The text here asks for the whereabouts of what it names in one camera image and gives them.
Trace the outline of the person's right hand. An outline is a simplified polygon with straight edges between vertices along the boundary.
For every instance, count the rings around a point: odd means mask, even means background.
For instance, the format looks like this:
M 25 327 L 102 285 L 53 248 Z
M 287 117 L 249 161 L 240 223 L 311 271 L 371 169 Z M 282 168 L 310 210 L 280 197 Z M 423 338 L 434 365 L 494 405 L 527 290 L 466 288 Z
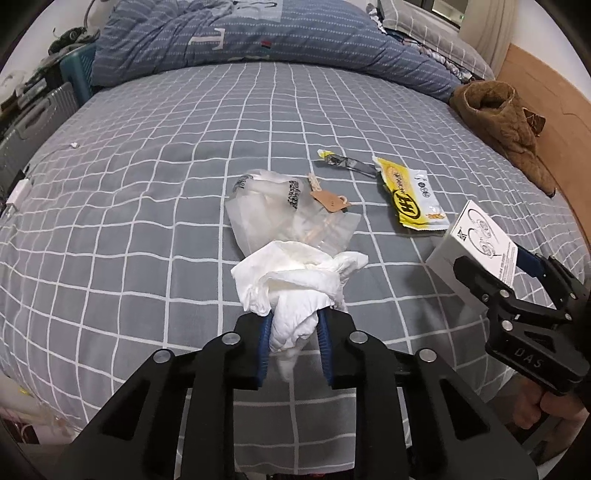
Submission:
M 543 414 L 576 424 L 581 424 L 589 416 L 588 410 L 576 394 L 557 396 L 533 381 L 523 379 L 514 405 L 514 423 L 520 428 L 530 429 Z

